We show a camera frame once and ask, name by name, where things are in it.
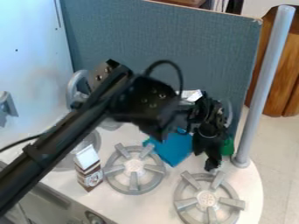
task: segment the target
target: small milk carton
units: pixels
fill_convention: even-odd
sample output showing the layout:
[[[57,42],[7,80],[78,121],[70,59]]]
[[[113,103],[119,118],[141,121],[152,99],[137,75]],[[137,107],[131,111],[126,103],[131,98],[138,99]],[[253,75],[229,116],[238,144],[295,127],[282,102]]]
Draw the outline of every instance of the small milk carton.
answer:
[[[74,157],[77,180],[88,192],[103,181],[101,161],[92,144]]]

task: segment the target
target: black cable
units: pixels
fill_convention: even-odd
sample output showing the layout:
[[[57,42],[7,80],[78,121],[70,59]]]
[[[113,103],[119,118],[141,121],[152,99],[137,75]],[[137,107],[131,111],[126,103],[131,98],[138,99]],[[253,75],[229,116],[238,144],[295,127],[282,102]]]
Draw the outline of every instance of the black cable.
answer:
[[[178,80],[179,80],[179,93],[178,93],[178,95],[180,96],[180,98],[182,98],[182,93],[183,93],[183,90],[184,90],[184,78],[183,78],[183,74],[182,74],[181,69],[179,68],[179,66],[176,63],[174,63],[174,62],[172,62],[170,60],[167,60],[167,59],[162,59],[162,60],[156,61],[153,64],[151,64],[145,70],[144,75],[145,76],[150,76],[150,74],[153,72],[153,70],[156,67],[161,66],[163,64],[171,65],[174,69],[176,69],[176,71],[177,71],[177,77],[178,77]]]
[[[9,145],[6,145],[4,148],[2,148],[2,149],[0,150],[0,153],[6,151],[6,150],[8,150],[8,149],[10,149],[11,147],[14,147],[14,146],[18,145],[18,144],[22,144],[22,143],[31,141],[31,140],[36,139],[36,138],[39,138],[39,137],[41,137],[41,136],[42,136],[42,135],[29,136],[29,137],[27,137],[27,138],[24,138],[24,139],[22,139],[22,140],[19,140],[19,141],[15,142],[15,143],[11,143],[11,144],[9,144]]]

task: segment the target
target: wheel spoke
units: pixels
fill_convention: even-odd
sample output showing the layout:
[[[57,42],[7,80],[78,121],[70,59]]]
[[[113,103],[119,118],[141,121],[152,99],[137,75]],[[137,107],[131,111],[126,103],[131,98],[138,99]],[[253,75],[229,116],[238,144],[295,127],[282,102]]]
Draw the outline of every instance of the wheel spoke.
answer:
[[[174,202],[177,210],[179,212],[184,211],[188,207],[194,207],[198,204],[198,200],[196,198],[189,198],[189,199],[181,199],[176,200]]]
[[[129,152],[126,150],[126,148],[122,145],[122,143],[119,143],[115,146],[116,151],[118,151],[119,153],[121,153],[121,155],[123,157],[125,157],[126,159],[130,159],[131,155],[129,154]]]
[[[155,145],[149,143],[145,148],[143,148],[142,152],[139,155],[140,159],[145,159],[155,148]]]
[[[143,169],[147,170],[147,171],[151,171],[151,172],[158,172],[158,173],[161,173],[161,174],[166,173],[165,167],[163,167],[161,165],[146,164],[143,167]]]
[[[129,190],[134,193],[139,191],[138,176],[135,171],[131,172],[131,176],[129,178]]]
[[[104,167],[104,174],[107,177],[109,177],[109,176],[115,176],[115,175],[123,172],[124,169],[125,169],[125,166],[123,164],[109,166],[109,167]]]
[[[216,216],[216,212],[215,212],[214,208],[209,206],[207,208],[207,214],[208,214],[208,218],[209,218],[209,224],[218,224],[218,220],[217,220],[217,216]]]
[[[220,198],[219,203],[222,205],[226,205],[229,207],[237,208],[239,210],[245,210],[245,201],[239,199],[227,199],[227,198]]]
[[[225,178],[225,173],[222,171],[219,171],[215,177],[215,179],[213,180],[212,184],[211,184],[211,188],[213,191],[215,191],[222,183],[222,181]]]
[[[191,186],[193,186],[195,188],[195,190],[200,190],[201,189],[201,185],[198,181],[196,181],[196,179],[193,178],[193,176],[185,171],[181,174],[181,177],[183,178],[183,180],[185,180],[186,182],[188,182]]]

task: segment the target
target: gray cushioned partition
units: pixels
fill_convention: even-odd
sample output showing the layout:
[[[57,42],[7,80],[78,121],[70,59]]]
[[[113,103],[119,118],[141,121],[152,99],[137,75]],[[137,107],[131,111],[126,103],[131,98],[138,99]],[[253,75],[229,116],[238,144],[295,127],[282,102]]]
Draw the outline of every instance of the gray cushioned partition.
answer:
[[[75,70],[107,59],[136,72],[167,59],[185,89],[201,88],[233,104],[235,132],[254,67],[261,21],[141,0],[61,0]],[[177,86],[171,67],[155,76]]]

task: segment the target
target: metal bracket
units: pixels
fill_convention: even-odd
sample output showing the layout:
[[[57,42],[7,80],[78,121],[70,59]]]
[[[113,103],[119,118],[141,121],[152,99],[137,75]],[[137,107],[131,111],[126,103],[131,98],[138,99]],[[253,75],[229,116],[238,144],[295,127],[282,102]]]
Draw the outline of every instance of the metal bracket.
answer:
[[[6,116],[18,116],[17,109],[9,92],[0,91],[0,126],[6,124]]]

